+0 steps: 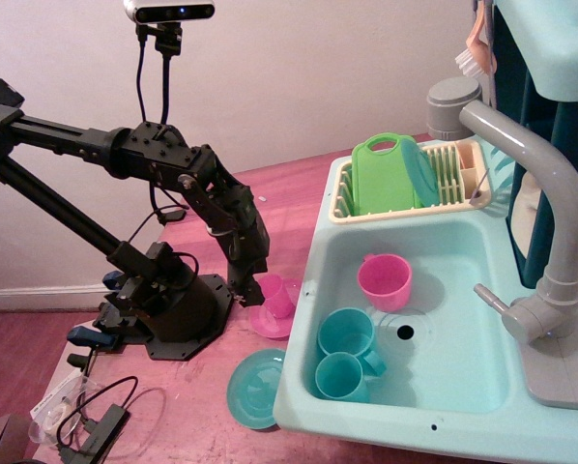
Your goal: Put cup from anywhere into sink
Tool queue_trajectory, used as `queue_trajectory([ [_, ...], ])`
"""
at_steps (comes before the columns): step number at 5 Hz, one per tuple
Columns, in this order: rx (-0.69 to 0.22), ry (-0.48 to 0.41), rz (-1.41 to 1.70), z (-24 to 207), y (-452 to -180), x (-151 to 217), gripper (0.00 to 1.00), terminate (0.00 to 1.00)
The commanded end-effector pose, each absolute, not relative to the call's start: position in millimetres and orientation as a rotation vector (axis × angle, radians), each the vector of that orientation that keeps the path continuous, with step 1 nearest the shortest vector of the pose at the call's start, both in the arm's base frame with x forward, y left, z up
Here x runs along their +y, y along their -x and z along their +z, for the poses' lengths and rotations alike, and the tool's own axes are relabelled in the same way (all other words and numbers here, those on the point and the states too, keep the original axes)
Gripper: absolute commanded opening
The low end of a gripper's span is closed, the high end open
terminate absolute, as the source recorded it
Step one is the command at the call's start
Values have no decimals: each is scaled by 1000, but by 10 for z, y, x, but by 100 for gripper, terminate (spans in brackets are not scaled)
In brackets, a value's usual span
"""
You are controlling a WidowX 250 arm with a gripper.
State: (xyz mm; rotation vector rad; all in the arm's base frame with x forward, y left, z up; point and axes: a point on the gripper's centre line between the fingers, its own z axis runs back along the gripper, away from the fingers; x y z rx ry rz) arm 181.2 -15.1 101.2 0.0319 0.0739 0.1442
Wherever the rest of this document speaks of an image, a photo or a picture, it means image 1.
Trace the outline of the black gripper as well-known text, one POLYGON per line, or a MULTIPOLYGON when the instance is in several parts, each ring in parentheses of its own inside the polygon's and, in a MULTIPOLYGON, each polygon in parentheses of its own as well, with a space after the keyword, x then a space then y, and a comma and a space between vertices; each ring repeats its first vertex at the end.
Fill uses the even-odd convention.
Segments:
POLYGON ((265 297, 254 275, 268 270, 270 237, 253 194, 248 186, 239 185, 225 191, 211 188, 208 197, 224 213, 208 232, 227 260, 228 285, 235 301, 241 306, 262 305, 265 297))

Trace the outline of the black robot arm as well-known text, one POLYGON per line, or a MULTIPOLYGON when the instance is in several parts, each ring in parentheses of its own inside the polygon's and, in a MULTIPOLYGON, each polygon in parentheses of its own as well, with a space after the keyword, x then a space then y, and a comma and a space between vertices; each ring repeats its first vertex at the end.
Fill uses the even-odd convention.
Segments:
POLYGON ((0 80, 0 181, 99 250, 120 271, 100 306, 92 337, 142 344, 155 360, 186 361, 220 337, 234 302, 260 305, 256 276, 267 269, 270 239, 251 190, 207 145, 190 147, 172 126, 78 129, 27 116, 22 96, 0 80), (136 178, 181 194, 206 224, 227 261, 226 276, 204 275, 165 242, 140 251, 112 236, 15 162, 19 144, 72 155, 118 179, 136 178))

